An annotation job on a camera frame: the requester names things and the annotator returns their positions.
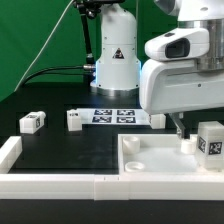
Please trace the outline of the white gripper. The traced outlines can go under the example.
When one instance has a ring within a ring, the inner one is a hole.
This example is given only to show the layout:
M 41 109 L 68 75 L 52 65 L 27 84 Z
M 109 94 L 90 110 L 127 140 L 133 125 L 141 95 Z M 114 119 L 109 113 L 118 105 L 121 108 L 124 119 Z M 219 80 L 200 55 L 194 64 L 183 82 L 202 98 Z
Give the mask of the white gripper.
M 140 105 L 150 115 L 167 114 L 180 139 L 186 128 L 180 112 L 224 107 L 224 70 L 198 71 L 194 60 L 148 60 L 140 77 Z

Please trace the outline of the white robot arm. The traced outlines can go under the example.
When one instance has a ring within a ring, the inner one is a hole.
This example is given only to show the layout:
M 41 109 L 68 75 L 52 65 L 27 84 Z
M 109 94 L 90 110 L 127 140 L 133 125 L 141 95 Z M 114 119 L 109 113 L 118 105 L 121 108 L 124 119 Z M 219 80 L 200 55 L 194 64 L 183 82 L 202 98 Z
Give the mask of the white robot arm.
M 94 91 L 110 96 L 137 90 L 150 115 L 168 114 L 185 138 L 186 111 L 224 107 L 224 0 L 154 0 L 178 27 L 145 44 L 136 57 L 136 20 L 119 3 L 101 3 L 101 56 Z

